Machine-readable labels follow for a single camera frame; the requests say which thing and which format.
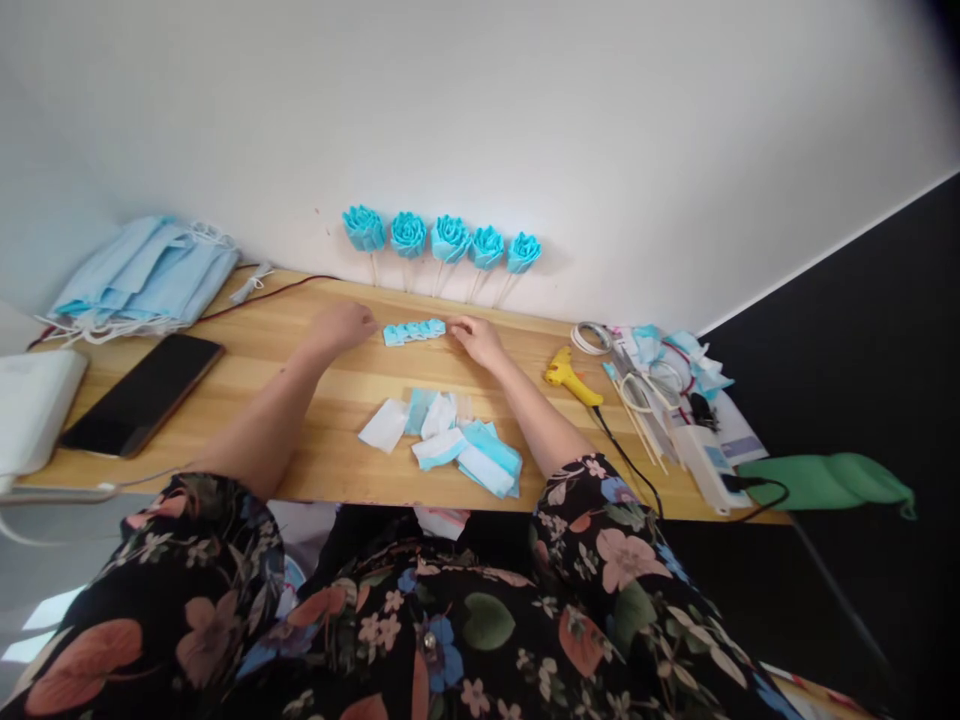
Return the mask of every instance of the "black wall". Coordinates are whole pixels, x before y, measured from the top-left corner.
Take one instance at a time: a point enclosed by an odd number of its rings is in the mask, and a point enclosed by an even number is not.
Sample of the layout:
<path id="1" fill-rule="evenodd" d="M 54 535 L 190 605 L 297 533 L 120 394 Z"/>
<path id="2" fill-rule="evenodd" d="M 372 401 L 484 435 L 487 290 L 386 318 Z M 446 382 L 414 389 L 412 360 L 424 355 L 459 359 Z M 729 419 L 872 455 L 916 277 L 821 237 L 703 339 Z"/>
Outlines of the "black wall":
<path id="1" fill-rule="evenodd" d="M 796 517 L 918 708 L 953 682 L 960 609 L 958 288 L 960 175 L 703 338 L 771 454 L 862 453 L 916 492 L 916 522 Z"/>

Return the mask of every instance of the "green cloth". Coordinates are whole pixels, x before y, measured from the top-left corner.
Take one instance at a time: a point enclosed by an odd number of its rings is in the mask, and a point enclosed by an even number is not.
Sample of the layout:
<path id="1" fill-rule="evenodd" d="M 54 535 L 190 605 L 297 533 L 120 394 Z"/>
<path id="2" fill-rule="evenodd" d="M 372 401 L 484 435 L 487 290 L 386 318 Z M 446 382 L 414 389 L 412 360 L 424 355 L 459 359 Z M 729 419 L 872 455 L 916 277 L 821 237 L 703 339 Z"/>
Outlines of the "green cloth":
<path id="1" fill-rule="evenodd" d="M 902 502 L 900 514 L 916 519 L 913 490 L 897 480 L 883 465 L 856 453 L 794 455 L 744 463 L 740 477 L 777 480 L 790 490 L 790 497 L 777 510 L 839 510 L 868 502 Z M 749 488 L 756 502 L 773 502 L 783 490 L 776 485 Z"/>

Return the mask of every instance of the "black smartphone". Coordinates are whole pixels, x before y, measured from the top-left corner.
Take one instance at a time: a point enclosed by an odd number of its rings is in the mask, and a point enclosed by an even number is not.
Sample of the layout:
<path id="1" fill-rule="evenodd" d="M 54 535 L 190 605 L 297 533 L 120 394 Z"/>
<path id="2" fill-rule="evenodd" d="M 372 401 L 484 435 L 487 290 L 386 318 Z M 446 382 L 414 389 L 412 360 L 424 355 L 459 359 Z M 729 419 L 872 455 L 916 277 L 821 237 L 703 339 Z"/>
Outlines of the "black smartphone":
<path id="1" fill-rule="evenodd" d="M 133 457 L 223 355 L 223 345 L 169 335 L 60 438 L 60 447 Z"/>

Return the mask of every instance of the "yellow glue gun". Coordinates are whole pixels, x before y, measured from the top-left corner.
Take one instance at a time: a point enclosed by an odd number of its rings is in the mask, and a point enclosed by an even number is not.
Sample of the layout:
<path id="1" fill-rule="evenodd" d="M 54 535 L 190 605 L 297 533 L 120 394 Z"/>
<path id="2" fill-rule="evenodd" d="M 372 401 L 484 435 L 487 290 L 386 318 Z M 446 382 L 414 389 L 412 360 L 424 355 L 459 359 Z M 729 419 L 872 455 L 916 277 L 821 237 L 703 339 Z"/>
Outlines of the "yellow glue gun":
<path id="1" fill-rule="evenodd" d="M 547 371 L 543 374 L 543 379 L 551 385 L 558 387 L 563 385 L 587 407 L 603 405 L 603 395 L 597 395 L 583 384 L 583 381 L 577 377 L 570 366 L 571 359 L 570 346 L 568 345 L 562 348 L 553 358 Z"/>

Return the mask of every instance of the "right hand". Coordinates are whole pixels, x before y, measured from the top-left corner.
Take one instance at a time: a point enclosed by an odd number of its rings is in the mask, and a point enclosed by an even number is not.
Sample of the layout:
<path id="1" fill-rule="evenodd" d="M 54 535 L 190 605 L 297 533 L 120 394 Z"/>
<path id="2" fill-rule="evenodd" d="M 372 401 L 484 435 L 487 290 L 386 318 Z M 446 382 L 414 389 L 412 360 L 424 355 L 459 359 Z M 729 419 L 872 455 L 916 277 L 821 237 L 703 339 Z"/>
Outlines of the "right hand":
<path id="1" fill-rule="evenodd" d="M 318 355 L 334 357 L 355 348 L 379 328 L 366 305 L 339 302 L 317 313 L 303 340 L 303 347 Z"/>
<path id="2" fill-rule="evenodd" d="M 458 315 L 447 321 L 450 334 L 466 349 L 478 365 L 493 370 L 503 362 L 509 362 L 507 351 L 500 344 L 497 329 L 489 320 Z"/>

